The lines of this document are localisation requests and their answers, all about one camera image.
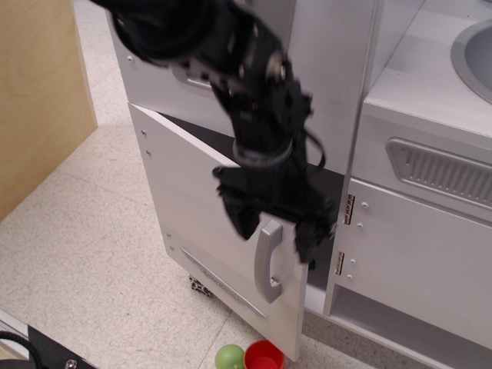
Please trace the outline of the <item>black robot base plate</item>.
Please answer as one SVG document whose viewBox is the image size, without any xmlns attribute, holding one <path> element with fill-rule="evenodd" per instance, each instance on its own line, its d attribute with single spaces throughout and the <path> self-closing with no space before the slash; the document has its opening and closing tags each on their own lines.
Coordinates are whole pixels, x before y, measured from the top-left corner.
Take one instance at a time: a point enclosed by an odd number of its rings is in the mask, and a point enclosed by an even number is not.
<svg viewBox="0 0 492 369">
<path fill-rule="evenodd" d="M 39 353 L 45 368 L 96 368 L 83 357 L 31 326 L 28 326 L 28 341 Z"/>
</svg>

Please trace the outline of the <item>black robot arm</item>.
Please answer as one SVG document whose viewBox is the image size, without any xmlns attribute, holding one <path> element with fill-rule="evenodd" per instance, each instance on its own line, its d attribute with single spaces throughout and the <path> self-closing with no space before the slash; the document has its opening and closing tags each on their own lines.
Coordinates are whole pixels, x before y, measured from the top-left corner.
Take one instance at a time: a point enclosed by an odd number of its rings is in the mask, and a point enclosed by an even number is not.
<svg viewBox="0 0 492 369">
<path fill-rule="evenodd" d="M 233 168 L 217 167 L 218 193 L 237 233 L 249 239 L 261 213 L 295 225 L 300 261 L 331 238 L 336 209 L 311 183 L 301 90 L 280 39 L 232 1 L 103 1 L 115 31 L 143 62 L 205 77 L 231 120 Z"/>
</svg>

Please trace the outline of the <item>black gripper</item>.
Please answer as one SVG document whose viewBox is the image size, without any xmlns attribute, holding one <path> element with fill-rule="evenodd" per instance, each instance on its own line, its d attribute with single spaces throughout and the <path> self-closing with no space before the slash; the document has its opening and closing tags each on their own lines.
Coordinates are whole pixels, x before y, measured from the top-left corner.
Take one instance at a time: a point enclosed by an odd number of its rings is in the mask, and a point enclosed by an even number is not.
<svg viewBox="0 0 492 369">
<path fill-rule="evenodd" d="M 248 240 L 262 212 L 293 222 L 299 260 L 311 263 L 314 250 L 332 239 L 337 229 L 334 202 L 311 181 L 321 174 L 325 162 L 322 155 L 316 166 L 289 158 L 266 168 L 216 167 L 218 193 L 236 232 Z"/>
</svg>

